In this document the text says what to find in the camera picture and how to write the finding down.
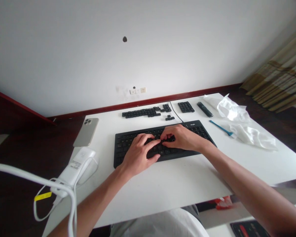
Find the red baseboard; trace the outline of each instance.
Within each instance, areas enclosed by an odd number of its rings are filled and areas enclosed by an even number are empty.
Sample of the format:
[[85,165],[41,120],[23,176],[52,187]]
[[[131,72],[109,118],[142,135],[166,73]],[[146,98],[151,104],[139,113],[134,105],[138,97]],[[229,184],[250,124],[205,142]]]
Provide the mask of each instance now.
[[0,92],[0,134],[50,125],[56,126],[53,121]]
[[242,83],[238,83],[238,84],[232,84],[232,85],[228,85],[228,86],[208,88],[208,89],[199,90],[199,91],[185,92],[185,93],[174,94],[174,95],[167,95],[167,96],[162,96],[162,97],[157,97],[157,98],[152,98],[152,99],[147,99],[147,100],[140,100],[140,101],[125,103],[125,104],[118,104],[118,105],[97,108],[97,109],[74,112],[74,113],[70,113],[70,114],[52,116],[52,117],[49,117],[49,119],[53,120],[54,118],[56,118],[57,120],[64,120],[64,119],[70,119],[70,118],[74,118],[74,117],[86,116],[86,115],[90,115],[90,114],[98,114],[98,113],[109,112],[109,111],[114,111],[114,110],[133,108],[133,107],[137,107],[137,106],[162,103],[162,102],[167,102],[170,100],[172,101],[172,100],[178,100],[178,99],[191,98],[191,97],[201,96],[201,95],[205,95],[205,94],[213,94],[213,93],[219,93],[222,91],[230,91],[230,90],[239,88],[241,85],[242,85]]

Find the keyboard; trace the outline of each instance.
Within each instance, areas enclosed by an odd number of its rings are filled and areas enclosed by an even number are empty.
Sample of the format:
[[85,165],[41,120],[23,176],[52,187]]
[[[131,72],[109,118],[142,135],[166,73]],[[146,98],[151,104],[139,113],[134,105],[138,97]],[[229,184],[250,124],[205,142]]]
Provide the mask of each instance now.
[[194,112],[194,109],[192,108],[192,105],[186,101],[186,102],[181,102],[181,103],[178,103],[182,113],[188,113],[188,112]]
[[[209,136],[208,132],[202,125],[202,123],[199,120],[191,121],[191,122],[184,122],[180,123],[190,131],[198,134],[199,136],[209,140],[212,142],[215,146],[216,144],[212,140],[212,138]],[[148,142],[151,142],[152,140],[160,139],[160,136],[164,130],[165,127],[170,126],[161,126],[161,127],[154,127],[154,128],[147,128],[137,131],[131,131],[131,132],[124,132],[124,133],[118,133],[115,135],[115,149],[114,149],[114,168],[122,164],[125,154],[128,151],[129,147],[131,146],[133,139],[140,133],[147,133],[147,134],[153,134],[155,136],[154,139],[148,139],[145,144]],[[162,140],[167,142],[173,142],[175,141],[175,137],[172,136],[171,138],[167,140]],[[183,149],[177,149],[177,148],[167,148],[166,146],[163,146],[162,143],[159,143],[158,145],[154,146],[152,149],[150,149],[147,153],[147,159],[153,157],[155,154],[160,154],[159,161],[166,161],[176,158],[181,158],[185,156],[191,156],[191,155],[197,155],[200,154],[196,151],[189,151],[189,150],[183,150]]]
[[145,116],[145,115],[147,115],[148,117],[155,117],[155,116],[161,116],[161,113],[157,113],[157,111],[167,112],[167,113],[172,111],[168,104],[164,104],[162,106],[163,106],[163,109],[161,109],[161,108],[159,108],[159,106],[157,106],[157,107],[153,107],[151,109],[142,109],[142,110],[123,112],[122,117],[125,117],[127,119]]

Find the black cable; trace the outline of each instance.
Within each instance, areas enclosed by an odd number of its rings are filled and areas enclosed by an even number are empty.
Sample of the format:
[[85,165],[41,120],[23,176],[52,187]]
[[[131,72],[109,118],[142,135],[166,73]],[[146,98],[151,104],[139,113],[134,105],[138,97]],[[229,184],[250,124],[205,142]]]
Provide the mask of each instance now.
[[171,104],[171,101],[169,101],[170,102],[170,105],[171,105],[171,107],[172,107],[172,110],[173,110],[173,112],[177,115],[177,113],[174,111],[174,109],[173,109],[173,106],[172,106],[172,104]]

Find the wooden floor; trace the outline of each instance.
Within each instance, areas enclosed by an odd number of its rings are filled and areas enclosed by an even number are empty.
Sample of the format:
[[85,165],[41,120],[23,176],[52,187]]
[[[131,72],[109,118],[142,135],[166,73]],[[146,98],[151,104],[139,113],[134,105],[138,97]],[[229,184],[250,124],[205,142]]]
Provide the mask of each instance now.
[[[233,101],[247,106],[252,119],[296,152],[296,108],[276,114],[258,105],[242,89],[229,93]],[[83,120],[83,117],[67,119],[59,121],[57,127],[10,135],[0,145],[0,163],[13,165],[45,178],[57,177],[68,164],[72,144]],[[0,180],[0,236],[41,236],[47,220],[36,222],[32,205],[33,196],[40,185],[4,174],[0,174]],[[43,212],[51,208],[53,200],[46,200],[47,203],[40,204],[40,216],[44,216]],[[202,204],[197,206],[199,211],[205,208]],[[109,236],[109,231],[109,226],[97,228],[90,236]]]

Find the left hand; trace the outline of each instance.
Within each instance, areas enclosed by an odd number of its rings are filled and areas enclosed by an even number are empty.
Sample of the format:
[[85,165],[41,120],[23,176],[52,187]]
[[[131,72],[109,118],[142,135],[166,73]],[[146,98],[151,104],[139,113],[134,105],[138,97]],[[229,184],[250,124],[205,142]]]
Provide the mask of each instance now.
[[132,145],[128,149],[121,169],[131,177],[143,172],[159,159],[160,155],[156,154],[152,158],[147,159],[147,152],[161,140],[154,140],[145,145],[148,138],[155,138],[152,134],[141,133],[134,138]]

